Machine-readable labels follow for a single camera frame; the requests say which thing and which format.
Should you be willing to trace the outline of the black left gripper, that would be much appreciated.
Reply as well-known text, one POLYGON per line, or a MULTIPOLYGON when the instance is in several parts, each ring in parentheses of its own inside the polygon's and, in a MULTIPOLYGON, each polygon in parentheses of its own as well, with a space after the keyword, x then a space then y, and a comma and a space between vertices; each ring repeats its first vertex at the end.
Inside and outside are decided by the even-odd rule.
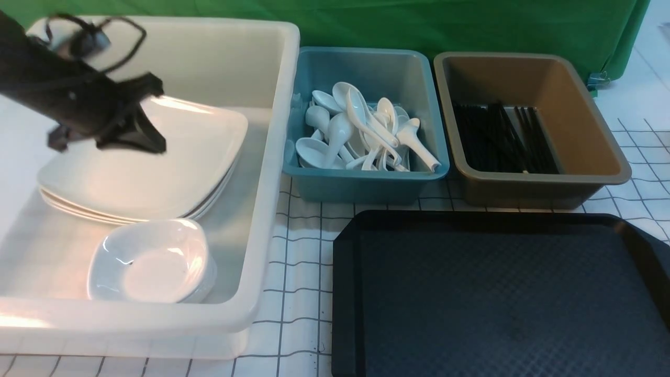
POLYGON ((118 83, 106 78, 84 84, 83 93, 59 109, 61 119, 48 133, 47 146, 65 152, 71 143, 91 139, 99 150, 165 153, 165 137, 141 107, 144 99, 163 94, 162 80, 151 72, 118 83))

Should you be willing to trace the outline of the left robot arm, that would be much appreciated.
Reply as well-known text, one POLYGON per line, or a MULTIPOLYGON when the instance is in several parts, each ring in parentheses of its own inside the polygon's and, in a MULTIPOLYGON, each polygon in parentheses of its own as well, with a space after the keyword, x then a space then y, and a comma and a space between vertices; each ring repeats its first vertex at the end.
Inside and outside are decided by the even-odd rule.
POLYGON ((47 136, 48 148, 65 152, 69 144, 94 140, 100 150, 126 149, 165 153, 165 137, 141 107, 148 96, 164 94, 151 72, 124 81, 109 74, 139 51, 146 29, 127 17, 111 16, 99 24, 70 14, 46 17, 45 39, 28 35, 2 14, 2 95, 57 122, 47 136), (96 69, 86 63, 110 45, 103 29, 122 21, 139 31, 133 48, 115 64, 96 69))

